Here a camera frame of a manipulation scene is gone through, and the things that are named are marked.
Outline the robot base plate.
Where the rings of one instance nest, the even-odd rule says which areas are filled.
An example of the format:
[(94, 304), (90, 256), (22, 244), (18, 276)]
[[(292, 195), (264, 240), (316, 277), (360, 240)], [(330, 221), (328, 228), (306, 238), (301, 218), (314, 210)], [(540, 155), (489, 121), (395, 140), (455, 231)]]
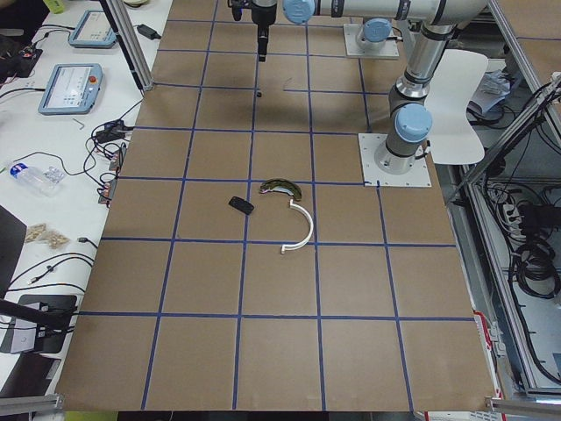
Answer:
[(428, 165), (419, 146), (406, 158), (387, 150), (385, 133), (360, 133), (359, 153), (367, 187), (430, 188)]
[(344, 24), (344, 42), (346, 56), (351, 58), (397, 60), (400, 56), (397, 41), (392, 39), (394, 30), (390, 29), (389, 37), (372, 42), (366, 38), (363, 24)]

